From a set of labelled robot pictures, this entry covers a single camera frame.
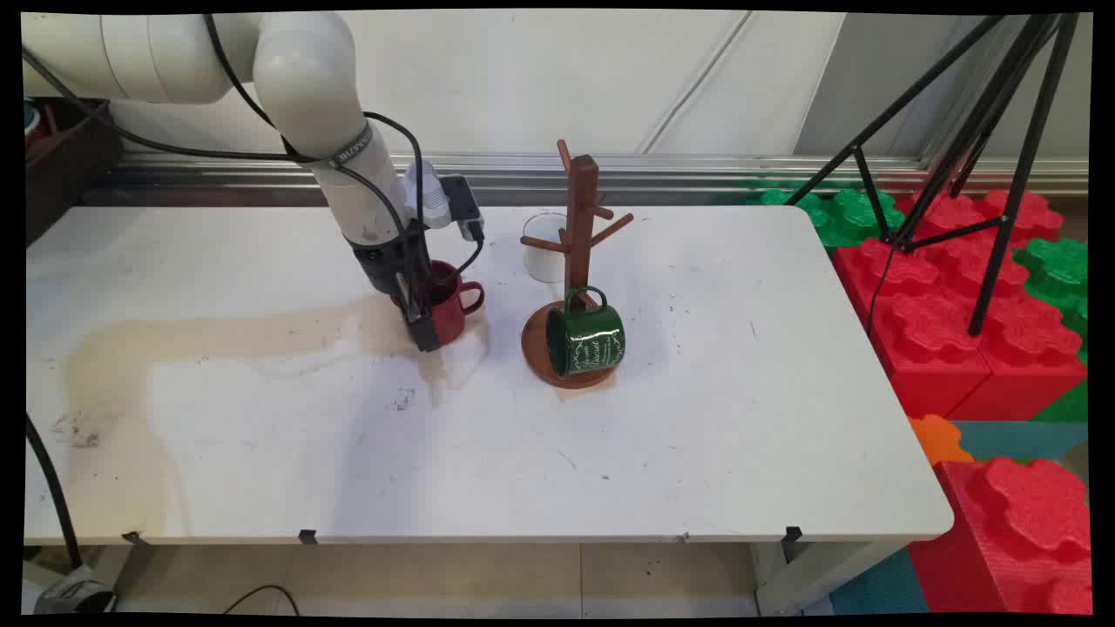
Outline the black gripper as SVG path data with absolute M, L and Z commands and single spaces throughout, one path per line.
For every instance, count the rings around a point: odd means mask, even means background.
M 379 293 L 394 296 L 395 306 L 401 310 L 408 334 L 421 353 L 442 348 L 433 310 L 432 270 L 429 249 L 425 234 L 418 229 L 406 232 L 385 245 L 358 245 L 351 242 L 353 255 L 365 274 Z

